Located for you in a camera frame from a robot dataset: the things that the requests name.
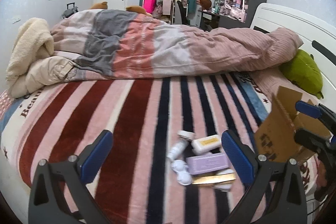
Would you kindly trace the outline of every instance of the bed sheet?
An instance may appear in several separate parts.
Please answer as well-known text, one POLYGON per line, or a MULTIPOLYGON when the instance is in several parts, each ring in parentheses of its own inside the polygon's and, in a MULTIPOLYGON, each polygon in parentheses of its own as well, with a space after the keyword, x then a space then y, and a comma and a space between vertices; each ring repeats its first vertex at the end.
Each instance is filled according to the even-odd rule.
MULTIPOLYGON (((87 185, 108 218, 131 224, 212 224, 223 222, 244 194, 239 178, 228 193, 183 187, 166 152, 178 141, 178 130, 201 138, 231 129, 255 149, 253 134, 270 101, 248 74, 227 73, 71 82, 16 100, 4 93, 0 106, 1 150, 28 186, 40 159, 57 162, 79 154, 108 129, 114 147, 87 185)), ((187 149, 183 157, 191 155, 187 149)), ((308 181, 313 177, 311 171, 308 181)), ((255 219, 262 215, 270 191, 271 186, 255 219)), ((67 188, 64 194, 75 211, 67 188)))

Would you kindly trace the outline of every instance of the blue gripper pad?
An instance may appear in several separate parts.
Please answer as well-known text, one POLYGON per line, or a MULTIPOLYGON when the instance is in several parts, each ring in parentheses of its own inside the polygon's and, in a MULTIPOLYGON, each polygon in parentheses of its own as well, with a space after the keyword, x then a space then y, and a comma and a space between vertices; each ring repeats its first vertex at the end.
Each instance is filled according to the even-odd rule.
POLYGON ((93 144, 79 155, 77 170, 84 184, 93 182, 113 146, 113 134, 103 130, 93 144))
POLYGON ((258 171, 256 155, 231 130, 222 134, 222 146, 242 183, 252 185, 258 171))
POLYGON ((295 104, 295 109, 298 112, 301 112, 303 114, 306 114, 310 117, 313 117, 315 119, 318 119, 321 117, 321 110, 318 106, 312 106, 306 102, 303 101, 297 101, 295 104))

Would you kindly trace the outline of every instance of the blue pad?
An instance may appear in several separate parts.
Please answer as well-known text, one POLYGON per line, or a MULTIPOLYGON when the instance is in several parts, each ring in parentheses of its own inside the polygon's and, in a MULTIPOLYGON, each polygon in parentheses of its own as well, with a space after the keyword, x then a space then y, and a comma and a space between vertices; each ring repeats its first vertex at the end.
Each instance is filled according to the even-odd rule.
POLYGON ((222 146, 233 167, 235 168, 241 182, 247 185, 252 185, 254 182, 256 170, 250 160, 248 160, 245 153, 240 149, 236 141, 228 133, 228 131, 225 131, 222 134, 222 146))
POLYGON ((92 152, 81 165, 80 178, 84 184, 93 182, 100 167, 102 167, 113 145, 113 134, 110 131, 104 130, 97 140, 86 148, 92 152))
POLYGON ((298 112, 301 112, 303 114, 306 114, 310 117, 313 117, 315 119, 318 119, 321 117, 321 110, 318 106, 312 106, 306 102, 298 101, 295 104, 295 109, 298 112))

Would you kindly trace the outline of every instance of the cardboard box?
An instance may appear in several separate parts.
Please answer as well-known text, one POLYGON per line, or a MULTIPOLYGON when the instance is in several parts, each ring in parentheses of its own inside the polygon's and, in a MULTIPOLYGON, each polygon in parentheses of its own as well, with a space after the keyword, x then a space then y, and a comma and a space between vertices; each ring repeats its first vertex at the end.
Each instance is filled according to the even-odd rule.
POLYGON ((301 98, 302 93, 279 87, 278 94, 272 98, 271 113, 255 133, 259 154, 277 162, 294 158, 301 165, 312 157, 314 152, 295 143, 294 135, 297 129, 305 128, 322 137, 330 137, 329 130, 319 120, 296 111, 295 103, 301 98))

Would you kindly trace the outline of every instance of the black cable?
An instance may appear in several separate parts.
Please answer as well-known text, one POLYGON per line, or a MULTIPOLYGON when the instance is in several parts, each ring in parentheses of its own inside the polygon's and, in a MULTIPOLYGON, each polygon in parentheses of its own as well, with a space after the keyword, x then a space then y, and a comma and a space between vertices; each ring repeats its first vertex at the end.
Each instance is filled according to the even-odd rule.
POLYGON ((320 208, 323 204, 325 203, 325 201, 323 201, 319 206, 317 206, 317 208, 313 211, 311 211, 310 213, 308 213, 307 215, 310 215, 312 213, 314 213, 318 208, 320 208))

